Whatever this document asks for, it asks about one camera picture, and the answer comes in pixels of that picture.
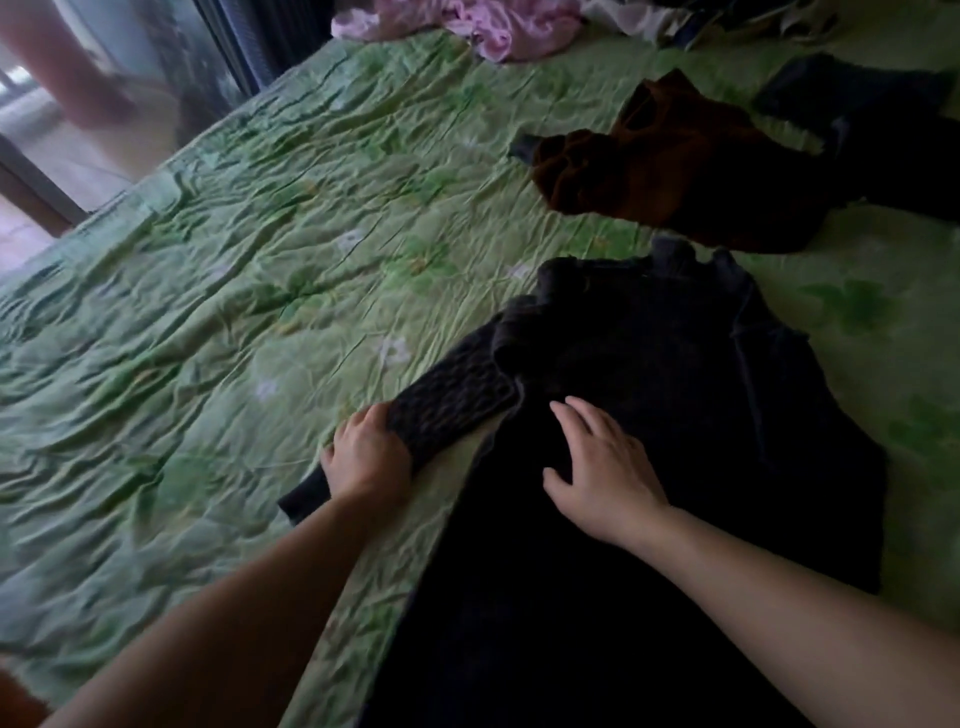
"hand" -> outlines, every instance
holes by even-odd
[[[320,456],[333,498],[356,497],[396,510],[410,496],[410,451],[387,429],[389,402],[355,412],[337,427]]]
[[[543,471],[543,489],[584,533],[630,548],[669,509],[643,445],[602,409],[576,397],[550,402],[573,461],[573,484]]]

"person's arm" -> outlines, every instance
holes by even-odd
[[[160,619],[46,728],[272,728],[350,571],[410,491],[410,455],[376,404],[337,429],[332,498],[269,551]]]
[[[561,513],[673,581],[814,724],[960,725],[960,640],[672,508],[643,446],[566,402],[573,484],[543,476]]]

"pink clothing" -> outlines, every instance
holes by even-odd
[[[337,13],[330,30],[353,40],[394,40],[435,27],[466,38],[488,61],[531,61],[573,42],[580,0],[375,0],[373,12]]]

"person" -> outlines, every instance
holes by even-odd
[[[328,503],[160,619],[45,725],[275,726],[360,552],[411,496],[388,406],[337,428]],[[572,397],[551,408],[573,465],[572,483],[543,474],[560,512],[673,581],[815,725],[960,725],[960,640],[672,507],[610,415]]]

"green bedspread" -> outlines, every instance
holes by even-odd
[[[874,3],[848,20],[827,46],[847,60],[960,64],[960,7]],[[556,58],[495,66],[442,32],[333,41],[4,278],[0,653],[60,704],[285,532],[276,498],[338,420],[413,381],[541,262],[647,250],[647,229],[548,212],[506,158],[517,130],[606,128],[675,66],[747,104],[802,51],[684,55],[590,30]],[[886,595],[960,627],[958,229],[854,206],[802,254],[737,258],[890,453]],[[482,435],[430,465],[365,555],[289,725],[357,715]]]

